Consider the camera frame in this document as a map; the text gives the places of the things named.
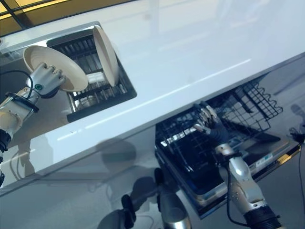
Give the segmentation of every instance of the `dishwasher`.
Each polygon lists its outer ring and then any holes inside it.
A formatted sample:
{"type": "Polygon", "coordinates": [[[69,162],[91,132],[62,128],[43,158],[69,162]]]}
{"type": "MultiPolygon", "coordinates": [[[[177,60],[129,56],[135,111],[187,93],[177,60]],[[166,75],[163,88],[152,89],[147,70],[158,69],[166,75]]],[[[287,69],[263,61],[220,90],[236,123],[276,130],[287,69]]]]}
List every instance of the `dishwasher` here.
{"type": "MultiPolygon", "coordinates": [[[[261,78],[207,101],[227,128],[229,145],[242,154],[255,181],[299,152],[297,142],[268,131],[269,121],[283,108],[260,87],[261,78]]],[[[209,137],[193,127],[197,119],[198,110],[191,107],[158,123],[155,155],[202,219],[225,204],[227,186],[215,166],[209,137]]]]}

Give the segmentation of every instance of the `black cable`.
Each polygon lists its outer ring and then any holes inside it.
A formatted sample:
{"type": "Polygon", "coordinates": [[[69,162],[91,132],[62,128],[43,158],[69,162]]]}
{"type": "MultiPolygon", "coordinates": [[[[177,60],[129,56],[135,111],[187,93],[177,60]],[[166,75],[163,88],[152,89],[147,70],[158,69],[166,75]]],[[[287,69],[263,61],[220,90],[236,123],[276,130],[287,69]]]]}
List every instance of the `black cable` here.
{"type": "Polygon", "coordinates": [[[232,223],[237,224],[237,225],[239,225],[239,226],[248,227],[248,224],[237,222],[237,221],[235,221],[235,220],[233,220],[233,219],[231,218],[231,215],[230,215],[231,173],[230,173],[230,171],[229,171],[228,168],[226,168],[226,170],[227,170],[227,173],[228,173],[227,216],[228,216],[229,220],[230,220],[232,223]]]}
{"type": "Polygon", "coordinates": [[[305,218],[305,196],[304,196],[303,180],[302,180],[302,173],[301,173],[301,157],[302,157],[302,145],[300,144],[299,177],[300,177],[302,200],[303,200],[303,211],[304,211],[304,218],[305,218]]]}
{"type": "Polygon", "coordinates": [[[30,80],[30,92],[29,92],[28,97],[27,97],[27,99],[29,99],[31,97],[32,91],[33,91],[33,79],[31,78],[30,74],[28,74],[27,72],[22,71],[22,70],[11,70],[11,71],[1,72],[2,75],[8,74],[8,73],[23,73],[23,74],[27,75],[27,77],[30,80]]]}

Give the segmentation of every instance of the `window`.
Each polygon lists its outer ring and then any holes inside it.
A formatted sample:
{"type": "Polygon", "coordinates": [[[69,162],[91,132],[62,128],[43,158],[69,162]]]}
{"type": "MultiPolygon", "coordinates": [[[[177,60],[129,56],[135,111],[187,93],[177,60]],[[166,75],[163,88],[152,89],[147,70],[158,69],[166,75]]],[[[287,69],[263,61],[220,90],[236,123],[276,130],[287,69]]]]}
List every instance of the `window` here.
{"type": "Polygon", "coordinates": [[[0,0],[0,36],[131,0],[0,0]]]}

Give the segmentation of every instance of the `wire rack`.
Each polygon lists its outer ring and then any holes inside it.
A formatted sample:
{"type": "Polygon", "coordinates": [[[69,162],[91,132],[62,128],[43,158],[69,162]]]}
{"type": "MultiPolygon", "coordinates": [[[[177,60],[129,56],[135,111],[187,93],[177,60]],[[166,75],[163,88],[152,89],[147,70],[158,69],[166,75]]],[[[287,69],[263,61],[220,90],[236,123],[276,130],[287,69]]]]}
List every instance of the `wire rack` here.
{"type": "Polygon", "coordinates": [[[136,96],[136,92],[119,60],[119,83],[112,87],[104,78],[102,63],[96,51],[92,30],[60,37],[48,41],[47,45],[74,60],[89,78],[89,84],[85,90],[68,93],[72,111],[72,114],[67,116],[69,122],[136,96]]]}
{"type": "MultiPolygon", "coordinates": [[[[207,102],[229,131],[233,148],[269,129],[268,120],[283,111],[257,82],[248,82],[207,102]]],[[[190,108],[156,126],[157,148],[188,172],[214,163],[209,138],[193,128],[197,117],[197,110],[190,108]]]]}

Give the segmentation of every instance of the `black wire basket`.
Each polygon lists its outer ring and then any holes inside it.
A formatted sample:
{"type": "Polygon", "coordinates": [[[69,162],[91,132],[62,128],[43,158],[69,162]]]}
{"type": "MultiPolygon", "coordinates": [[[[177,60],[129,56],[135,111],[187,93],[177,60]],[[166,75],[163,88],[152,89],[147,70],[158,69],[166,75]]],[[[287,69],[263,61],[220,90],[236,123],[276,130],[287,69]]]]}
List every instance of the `black wire basket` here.
{"type": "MultiPolygon", "coordinates": [[[[227,128],[232,148],[270,128],[268,120],[283,109],[256,81],[234,88],[207,103],[227,128]]],[[[215,162],[209,138],[193,125],[198,119],[194,107],[156,125],[156,147],[178,161],[187,172],[198,171],[215,162]]]]}

